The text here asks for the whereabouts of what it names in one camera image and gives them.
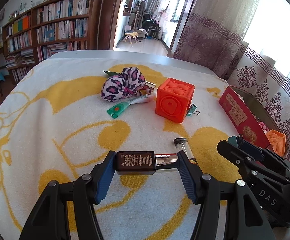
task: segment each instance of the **towel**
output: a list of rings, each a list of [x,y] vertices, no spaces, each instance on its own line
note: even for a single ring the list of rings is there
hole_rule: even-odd
[[[193,84],[200,114],[174,123],[155,114],[156,101],[129,106],[117,119],[106,112],[103,71],[137,67],[159,87],[168,77]],[[103,161],[108,151],[176,153],[173,140],[187,137],[199,166],[234,182],[238,169],[217,153],[220,140],[238,135],[218,103],[228,86],[205,73],[131,60],[48,59],[35,66],[0,106],[0,233],[17,240],[50,180],[74,181]],[[72,239],[78,239],[73,203]],[[190,239],[199,205],[187,198],[177,171],[151,176],[115,174],[107,196],[94,206],[105,240]],[[217,239],[224,233],[221,205]]]

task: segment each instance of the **blanket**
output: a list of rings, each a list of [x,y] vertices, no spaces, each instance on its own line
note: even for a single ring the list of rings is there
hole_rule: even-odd
[[[103,71],[138,67],[158,87],[168,77],[195,86],[200,114],[174,123],[155,114],[156,101],[128,107],[117,119],[106,112]],[[17,240],[50,180],[74,181],[103,161],[108,151],[176,153],[173,140],[187,137],[203,172],[234,182],[238,169],[217,153],[220,140],[238,135],[218,99],[228,86],[205,73],[112,59],[48,59],[35,66],[0,106],[0,233]],[[187,198],[177,171],[151,176],[114,175],[95,206],[106,240],[190,239],[199,206]],[[217,239],[223,238],[221,205]],[[69,203],[72,239],[78,239]]]

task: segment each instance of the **red box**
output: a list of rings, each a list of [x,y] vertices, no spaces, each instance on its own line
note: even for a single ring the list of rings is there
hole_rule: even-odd
[[[244,140],[263,149],[268,147],[271,149],[271,144],[256,118],[234,90],[227,87],[219,99],[219,103],[236,127],[238,133],[243,135]]]
[[[192,102],[195,86],[168,78],[157,89],[155,113],[182,123]]]

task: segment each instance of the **hair tie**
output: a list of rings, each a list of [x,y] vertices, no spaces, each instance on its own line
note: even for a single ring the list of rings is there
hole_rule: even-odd
[[[141,96],[146,80],[136,67],[124,68],[120,75],[109,77],[101,91],[101,98],[109,102],[116,102],[131,96]]]

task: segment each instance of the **label on box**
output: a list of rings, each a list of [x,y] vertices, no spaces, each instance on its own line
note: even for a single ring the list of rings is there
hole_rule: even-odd
[[[270,142],[256,118],[234,90],[227,87],[219,99],[219,103],[236,127],[238,133],[243,135],[244,140],[264,149],[270,146]]]

